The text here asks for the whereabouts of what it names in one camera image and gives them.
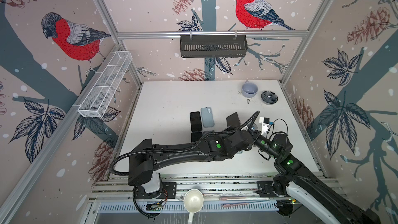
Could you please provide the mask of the black phone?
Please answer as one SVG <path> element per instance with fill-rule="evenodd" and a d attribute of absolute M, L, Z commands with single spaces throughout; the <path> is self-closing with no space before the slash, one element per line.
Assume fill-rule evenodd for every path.
<path fill-rule="evenodd" d="M 203 133 L 202 132 L 192 132 L 191 133 L 191 142 L 197 142 L 199 141 L 201 138 L 203 137 Z"/>
<path fill-rule="evenodd" d="M 190 113 L 191 132 L 202 132 L 202 119 L 200 112 Z"/>
<path fill-rule="evenodd" d="M 231 127 L 233 129 L 236 129 L 239 126 L 241 126 L 240 119 L 239 119 L 239 116 L 238 116 L 237 112 L 235 112 L 235 113 L 231 114 L 230 116 L 228 116 L 226 118 L 226 121 L 227 121 L 227 127 L 228 128 Z"/>

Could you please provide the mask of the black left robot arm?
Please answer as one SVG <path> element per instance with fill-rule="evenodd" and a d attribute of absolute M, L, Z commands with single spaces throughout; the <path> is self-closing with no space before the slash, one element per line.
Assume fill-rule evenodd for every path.
<path fill-rule="evenodd" d="M 127 176 L 128 185 L 143 187 L 144 192 L 161 192 L 161 176 L 157 170 L 188 162 L 213 162 L 232 159 L 236 153 L 254 143 L 252 126 L 260 112 L 256 111 L 241 126 L 221 132 L 211 131 L 198 141 L 179 145 L 154 145 L 152 139 L 143 140 L 131 152 L 115 158 L 110 173 Z"/>

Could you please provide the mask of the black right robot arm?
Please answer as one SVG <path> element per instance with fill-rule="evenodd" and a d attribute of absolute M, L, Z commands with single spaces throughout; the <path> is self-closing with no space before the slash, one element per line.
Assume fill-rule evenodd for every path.
<path fill-rule="evenodd" d="M 272 140 L 261 131 L 252 132 L 253 144 L 275 159 L 278 174 L 274 177 L 276 195 L 289 195 L 298 200 L 326 224 L 380 224 L 371 209 L 363 210 L 349 202 L 316 177 L 299 159 L 291 154 L 293 148 L 287 134 L 278 132 Z"/>

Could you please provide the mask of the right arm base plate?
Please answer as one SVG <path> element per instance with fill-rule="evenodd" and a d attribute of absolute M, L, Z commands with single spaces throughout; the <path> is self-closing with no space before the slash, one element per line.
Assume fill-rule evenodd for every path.
<path fill-rule="evenodd" d="M 256 194 L 260 196 L 260 198 L 287 198 L 290 200 L 296 200 L 292 196 L 288 195 L 287 187 L 289 183 L 282 182 L 280 180 L 277 181 L 257 181 L 257 190 Z"/>

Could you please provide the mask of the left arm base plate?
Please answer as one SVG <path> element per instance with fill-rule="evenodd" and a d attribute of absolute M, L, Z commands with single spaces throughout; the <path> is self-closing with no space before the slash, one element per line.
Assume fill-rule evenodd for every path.
<path fill-rule="evenodd" d="M 162 183 L 161 188 L 157 192 L 146 193 L 143 186 L 135 187 L 133 190 L 133 196 L 139 200 L 151 200 L 151 199 L 175 199 L 177 190 L 176 182 L 165 182 Z"/>

